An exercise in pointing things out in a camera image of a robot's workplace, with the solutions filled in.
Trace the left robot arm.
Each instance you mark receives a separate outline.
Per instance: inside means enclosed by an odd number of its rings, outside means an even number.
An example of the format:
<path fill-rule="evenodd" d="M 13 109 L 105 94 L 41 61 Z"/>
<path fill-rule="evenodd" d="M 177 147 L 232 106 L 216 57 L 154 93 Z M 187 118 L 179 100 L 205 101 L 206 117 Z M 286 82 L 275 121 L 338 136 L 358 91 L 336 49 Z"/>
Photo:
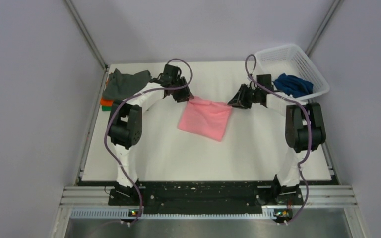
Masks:
<path fill-rule="evenodd" d="M 127 205 L 133 205 L 139 199 L 139 191 L 134 188 L 138 176 L 129 153 L 141 139 L 143 113 L 168 96 L 181 103 L 192 99 L 193 94 L 181 69 L 171 64 L 166 64 L 163 72 L 155 78 L 147 70 L 135 75 L 122 75 L 117 69 L 111 78 L 120 79 L 126 85 L 122 86 L 120 98 L 111 106 L 104 135 L 105 146 L 109 143 L 114 146 L 114 150 L 109 149 L 108 152 L 118 163 L 115 187 L 121 192 L 120 198 Z"/>

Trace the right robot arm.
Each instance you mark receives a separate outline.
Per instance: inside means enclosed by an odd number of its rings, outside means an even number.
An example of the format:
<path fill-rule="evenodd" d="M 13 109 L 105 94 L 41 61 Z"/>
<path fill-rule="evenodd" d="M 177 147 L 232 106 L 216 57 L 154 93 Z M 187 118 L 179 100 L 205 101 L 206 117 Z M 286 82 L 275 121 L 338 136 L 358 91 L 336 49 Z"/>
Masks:
<path fill-rule="evenodd" d="M 313 91 L 313 84 L 292 75 L 282 74 L 272 80 L 271 74 L 257 75 L 249 84 L 241 84 L 227 103 L 239 109 L 250 109 L 259 103 L 285 117 L 286 158 L 274 176 L 268 201 L 285 204 L 297 196 L 300 181 L 305 180 L 303 164 L 309 155 L 326 141 L 326 131 L 319 103 L 297 101 Z"/>

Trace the pink t shirt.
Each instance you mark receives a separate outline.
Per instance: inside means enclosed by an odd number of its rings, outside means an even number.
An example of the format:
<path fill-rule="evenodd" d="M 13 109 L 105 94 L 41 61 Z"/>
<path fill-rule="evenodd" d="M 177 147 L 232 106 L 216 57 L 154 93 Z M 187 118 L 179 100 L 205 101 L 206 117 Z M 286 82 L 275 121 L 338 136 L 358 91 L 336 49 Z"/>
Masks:
<path fill-rule="evenodd" d="M 222 141 L 232 110 L 226 103 L 195 97 L 186 103 L 178 129 Z"/>

